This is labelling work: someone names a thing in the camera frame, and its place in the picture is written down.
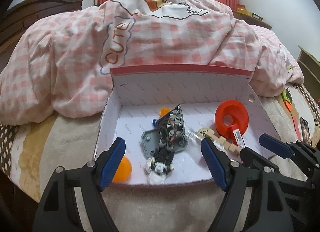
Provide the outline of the pink checkered duvet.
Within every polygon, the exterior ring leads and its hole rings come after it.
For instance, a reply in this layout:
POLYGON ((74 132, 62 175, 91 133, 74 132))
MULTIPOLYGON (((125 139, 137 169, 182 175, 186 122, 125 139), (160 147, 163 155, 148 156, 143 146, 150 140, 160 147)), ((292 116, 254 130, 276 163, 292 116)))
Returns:
POLYGON ((204 64, 253 73, 259 96, 302 84, 297 61, 275 33, 236 19, 215 0, 109 0, 33 23, 1 72, 1 122, 40 123, 53 112, 102 112, 119 66, 204 64))

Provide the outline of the orange ping pong ball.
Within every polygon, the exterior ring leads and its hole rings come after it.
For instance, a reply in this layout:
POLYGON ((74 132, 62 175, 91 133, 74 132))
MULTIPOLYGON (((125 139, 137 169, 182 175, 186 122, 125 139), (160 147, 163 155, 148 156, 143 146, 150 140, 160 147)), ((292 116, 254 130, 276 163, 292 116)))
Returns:
POLYGON ((117 168, 116 173, 112 179, 114 183, 122 183, 127 181, 131 177, 132 165, 129 159, 124 156, 117 168))

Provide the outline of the red plastic disc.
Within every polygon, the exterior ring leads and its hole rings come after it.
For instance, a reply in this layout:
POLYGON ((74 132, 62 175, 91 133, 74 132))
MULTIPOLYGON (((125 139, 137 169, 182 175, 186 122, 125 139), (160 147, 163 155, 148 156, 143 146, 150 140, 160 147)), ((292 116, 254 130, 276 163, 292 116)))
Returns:
POLYGON ((236 99, 229 99, 217 107, 215 112, 215 127, 221 136, 232 140, 234 143, 229 129, 233 124, 238 126, 243 136, 248 128, 249 116, 243 103, 236 99))

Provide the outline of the grey toy plate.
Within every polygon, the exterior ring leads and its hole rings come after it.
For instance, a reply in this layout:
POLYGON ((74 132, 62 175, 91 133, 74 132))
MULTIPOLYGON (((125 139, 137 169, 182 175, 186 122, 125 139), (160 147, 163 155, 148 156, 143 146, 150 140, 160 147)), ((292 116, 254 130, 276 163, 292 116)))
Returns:
MULTIPOLYGON (((157 129, 152 129, 149 131, 144 131, 141 135, 140 148, 142 150, 145 159, 152 157, 156 151, 159 149, 159 143, 161 140, 161 135, 157 129)), ((183 151, 188 145, 185 139, 174 142, 173 152, 183 151)))

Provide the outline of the clear plastic bottle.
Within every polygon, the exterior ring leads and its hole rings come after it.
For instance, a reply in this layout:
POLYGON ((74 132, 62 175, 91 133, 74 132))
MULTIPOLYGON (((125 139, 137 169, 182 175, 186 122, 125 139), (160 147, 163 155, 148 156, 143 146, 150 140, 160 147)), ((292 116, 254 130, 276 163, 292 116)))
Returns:
POLYGON ((201 141, 205 138, 203 137, 200 137, 198 134, 197 134, 197 131, 194 131, 193 129, 189 129, 186 133, 185 133, 185 136, 184 138, 189 142, 193 142, 194 144, 197 144, 197 145, 201 145, 201 141))

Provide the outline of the smartphone on bed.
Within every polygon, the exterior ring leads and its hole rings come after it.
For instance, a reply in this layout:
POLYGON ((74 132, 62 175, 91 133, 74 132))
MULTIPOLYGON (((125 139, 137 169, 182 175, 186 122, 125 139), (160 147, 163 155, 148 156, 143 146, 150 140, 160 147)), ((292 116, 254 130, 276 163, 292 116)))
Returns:
POLYGON ((299 121, 302 128, 302 137, 303 137, 304 143, 312 146, 312 140, 311 140, 308 122, 302 117, 299 119, 299 121))

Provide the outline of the orange translucent toy piece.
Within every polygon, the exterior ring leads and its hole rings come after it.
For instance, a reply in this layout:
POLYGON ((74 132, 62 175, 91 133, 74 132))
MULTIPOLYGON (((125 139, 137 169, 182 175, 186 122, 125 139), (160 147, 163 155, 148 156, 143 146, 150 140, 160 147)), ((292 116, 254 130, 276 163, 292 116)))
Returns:
POLYGON ((171 111, 170 108, 162 107, 161 110, 160 110, 159 116, 160 116, 160 117, 163 117, 163 116, 165 116, 166 114, 168 114, 170 111, 171 111))

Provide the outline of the black wave pattern pouch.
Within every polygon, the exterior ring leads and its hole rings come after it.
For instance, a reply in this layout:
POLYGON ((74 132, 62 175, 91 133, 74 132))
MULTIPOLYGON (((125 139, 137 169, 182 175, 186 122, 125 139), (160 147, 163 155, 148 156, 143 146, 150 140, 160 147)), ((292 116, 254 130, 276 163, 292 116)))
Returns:
POLYGON ((178 142, 182 140, 185 135, 185 128, 181 105, 178 104, 174 109, 157 120, 156 127, 168 144, 173 144, 176 140, 178 142))

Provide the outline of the wooden clothespin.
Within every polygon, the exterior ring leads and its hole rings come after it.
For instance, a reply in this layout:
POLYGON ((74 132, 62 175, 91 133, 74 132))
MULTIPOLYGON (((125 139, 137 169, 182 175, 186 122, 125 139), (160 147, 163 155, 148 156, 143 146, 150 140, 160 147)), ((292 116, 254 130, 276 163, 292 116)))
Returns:
POLYGON ((241 151, 240 147, 238 147, 232 142, 227 141, 225 137, 218 135, 213 129, 210 129, 208 127, 203 127, 202 129, 199 129, 197 134, 203 138, 206 138, 206 137, 210 138, 220 150, 233 153, 234 155, 237 155, 237 156, 240 155, 240 151, 241 151))

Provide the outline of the dark wooden headboard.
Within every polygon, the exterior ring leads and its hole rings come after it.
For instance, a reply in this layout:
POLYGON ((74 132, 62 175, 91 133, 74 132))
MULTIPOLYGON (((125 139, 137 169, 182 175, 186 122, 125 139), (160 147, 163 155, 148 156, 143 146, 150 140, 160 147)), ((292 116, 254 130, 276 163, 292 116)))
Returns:
POLYGON ((24 0, 7 10, 1 20, 1 70, 24 32, 38 20, 82 9, 82 0, 24 0))

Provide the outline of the red cardboard box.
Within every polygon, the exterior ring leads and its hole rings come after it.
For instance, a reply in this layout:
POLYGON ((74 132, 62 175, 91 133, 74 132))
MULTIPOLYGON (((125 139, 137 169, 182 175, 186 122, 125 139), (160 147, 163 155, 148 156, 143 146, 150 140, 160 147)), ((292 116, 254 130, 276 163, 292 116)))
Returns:
POLYGON ((126 185, 148 184, 147 146, 141 136, 153 129, 162 107, 180 106, 186 130, 215 126, 217 107, 226 100, 243 103, 249 124, 243 135, 245 145, 263 157, 272 153, 259 144, 259 137, 278 133, 259 98, 249 86, 251 71, 212 65, 143 65, 111 69, 113 90, 99 124, 94 158, 110 148, 113 141, 125 140, 125 156, 132 165, 126 185))

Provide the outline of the small robot toy figure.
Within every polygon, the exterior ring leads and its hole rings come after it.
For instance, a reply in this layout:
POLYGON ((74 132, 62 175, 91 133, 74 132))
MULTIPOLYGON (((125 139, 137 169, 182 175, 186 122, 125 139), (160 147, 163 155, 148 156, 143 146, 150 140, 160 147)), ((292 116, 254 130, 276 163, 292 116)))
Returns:
POLYGON ((174 170, 172 161, 174 158, 173 146, 159 135, 159 140, 154 153, 146 162, 146 172, 148 173, 148 183, 150 185, 161 185, 165 183, 168 175, 174 170))

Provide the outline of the cream fluffy blanket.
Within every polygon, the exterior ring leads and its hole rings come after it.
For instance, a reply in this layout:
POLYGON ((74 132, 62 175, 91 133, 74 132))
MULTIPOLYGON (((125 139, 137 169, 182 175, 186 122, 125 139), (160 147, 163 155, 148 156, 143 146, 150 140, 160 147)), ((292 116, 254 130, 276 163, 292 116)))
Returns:
MULTIPOLYGON (((277 128, 280 139, 295 142, 292 118, 280 106, 281 97, 260 101, 277 128)), ((100 115, 71 119, 58 116, 44 145, 40 161, 40 193, 54 169, 81 168, 92 159, 97 140, 100 115)), ((306 176, 289 159, 271 159, 285 176, 306 180, 306 176)), ((80 188, 75 188, 76 203, 82 226, 92 231, 80 188)), ((245 223, 251 188, 246 188, 241 212, 235 227, 245 223)), ((213 182, 165 188, 135 188, 112 185, 102 193, 104 202, 119 231, 207 231, 222 202, 224 193, 213 182)))

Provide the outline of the orange green utility knife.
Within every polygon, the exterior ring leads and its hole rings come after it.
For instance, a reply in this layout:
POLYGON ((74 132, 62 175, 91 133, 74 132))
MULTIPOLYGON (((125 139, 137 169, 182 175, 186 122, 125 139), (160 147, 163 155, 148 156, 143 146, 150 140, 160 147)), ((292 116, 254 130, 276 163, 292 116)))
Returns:
POLYGON ((289 88, 286 88, 282 91, 281 97, 283 99, 283 102, 285 104, 285 107, 288 109, 289 112, 292 111, 292 96, 290 94, 289 88))

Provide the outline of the wooden side table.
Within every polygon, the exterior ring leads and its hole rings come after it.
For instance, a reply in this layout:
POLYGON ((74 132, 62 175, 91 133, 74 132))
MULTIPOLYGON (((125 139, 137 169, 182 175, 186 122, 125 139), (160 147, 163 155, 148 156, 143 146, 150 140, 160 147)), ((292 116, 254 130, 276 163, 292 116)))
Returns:
POLYGON ((246 10, 244 5, 239 5, 233 12, 235 18, 245 21, 249 25, 256 25, 271 30, 272 26, 263 21, 263 18, 246 10))

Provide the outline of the wooden shelf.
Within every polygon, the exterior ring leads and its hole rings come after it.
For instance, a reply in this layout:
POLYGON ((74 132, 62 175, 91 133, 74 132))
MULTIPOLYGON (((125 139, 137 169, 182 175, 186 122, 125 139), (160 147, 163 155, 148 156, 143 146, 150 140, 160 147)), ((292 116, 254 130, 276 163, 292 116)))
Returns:
POLYGON ((320 67, 319 61, 301 46, 298 56, 298 64, 304 75, 304 86, 313 99, 317 100, 320 96, 320 67))

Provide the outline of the polka dot bed sheet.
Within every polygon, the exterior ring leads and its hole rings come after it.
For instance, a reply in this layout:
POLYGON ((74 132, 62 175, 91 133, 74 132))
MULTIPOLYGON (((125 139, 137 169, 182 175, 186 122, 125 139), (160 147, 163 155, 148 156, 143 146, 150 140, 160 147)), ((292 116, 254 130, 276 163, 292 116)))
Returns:
POLYGON ((41 198, 40 161, 56 119, 53 113, 41 123, 1 124, 1 172, 36 202, 41 198))

